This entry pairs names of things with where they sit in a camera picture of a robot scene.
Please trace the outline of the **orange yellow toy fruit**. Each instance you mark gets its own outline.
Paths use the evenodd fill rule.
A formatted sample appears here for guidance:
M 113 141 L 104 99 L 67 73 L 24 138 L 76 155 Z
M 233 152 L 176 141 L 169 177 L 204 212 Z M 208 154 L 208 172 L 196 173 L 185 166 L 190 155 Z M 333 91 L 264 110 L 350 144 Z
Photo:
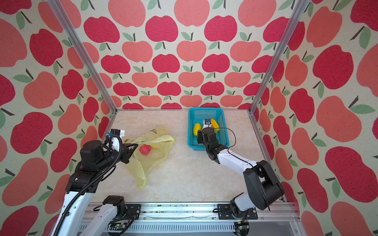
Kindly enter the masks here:
M 220 127 L 214 119 L 211 119 L 211 127 L 213 128 L 216 134 L 220 131 Z

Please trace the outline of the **red toy apple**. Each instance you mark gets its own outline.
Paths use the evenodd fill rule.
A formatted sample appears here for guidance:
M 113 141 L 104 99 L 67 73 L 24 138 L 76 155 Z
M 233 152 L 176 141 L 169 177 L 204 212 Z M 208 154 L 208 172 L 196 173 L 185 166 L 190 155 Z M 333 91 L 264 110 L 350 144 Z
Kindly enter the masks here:
M 151 146 L 150 145 L 142 145 L 139 149 L 140 153 L 142 155 L 148 155 L 151 152 Z

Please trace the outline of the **yellow plastic bag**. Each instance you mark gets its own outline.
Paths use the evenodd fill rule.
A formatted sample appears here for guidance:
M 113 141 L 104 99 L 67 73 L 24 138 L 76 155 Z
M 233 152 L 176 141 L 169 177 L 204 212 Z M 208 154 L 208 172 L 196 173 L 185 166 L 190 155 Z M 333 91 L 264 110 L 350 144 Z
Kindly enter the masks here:
M 162 125 L 131 141 L 133 144 L 138 144 L 138 147 L 127 164 L 127 170 L 135 178 L 137 188 L 144 189 L 147 184 L 147 174 L 168 158 L 169 151 L 175 142 L 175 138 Z M 152 148 L 148 155 L 142 155 L 139 151 L 142 145 L 154 146 L 156 149 Z

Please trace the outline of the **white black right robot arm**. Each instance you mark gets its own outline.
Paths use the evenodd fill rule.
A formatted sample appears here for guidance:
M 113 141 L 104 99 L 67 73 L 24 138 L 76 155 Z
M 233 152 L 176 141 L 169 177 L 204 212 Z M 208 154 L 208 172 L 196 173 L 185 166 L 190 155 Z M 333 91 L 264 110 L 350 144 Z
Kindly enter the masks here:
M 211 127 L 197 132 L 197 142 L 205 146 L 206 153 L 212 161 L 243 176 L 247 192 L 230 201 L 230 208 L 235 217 L 240 217 L 253 208 L 269 208 L 284 196 L 284 188 L 267 161 L 255 162 L 234 153 L 229 147 L 219 143 L 215 130 Z

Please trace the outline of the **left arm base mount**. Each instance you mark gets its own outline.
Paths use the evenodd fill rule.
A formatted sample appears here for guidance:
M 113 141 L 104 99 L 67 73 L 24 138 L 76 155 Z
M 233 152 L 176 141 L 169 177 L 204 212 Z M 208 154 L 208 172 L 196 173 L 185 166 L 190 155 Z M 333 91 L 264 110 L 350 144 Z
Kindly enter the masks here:
M 123 196 L 109 195 L 102 202 L 102 205 L 106 210 L 106 214 L 110 211 L 110 215 L 114 215 L 113 220 L 129 216 L 135 216 L 135 219 L 139 219 L 141 212 L 141 204 L 126 203 Z

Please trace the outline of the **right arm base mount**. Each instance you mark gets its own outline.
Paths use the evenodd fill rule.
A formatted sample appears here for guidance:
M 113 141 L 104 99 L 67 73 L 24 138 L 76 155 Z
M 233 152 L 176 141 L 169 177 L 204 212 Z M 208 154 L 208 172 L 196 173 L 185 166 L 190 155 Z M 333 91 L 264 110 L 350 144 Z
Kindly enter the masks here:
M 218 204 L 215 209 L 213 209 L 213 213 L 218 214 L 219 220 L 257 220 L 258 214 L 256 208 L 250 208 L 245 211 L 241 211 L 237 204 L 235 203 L 235 198 L 233 198 L 229 204 Z

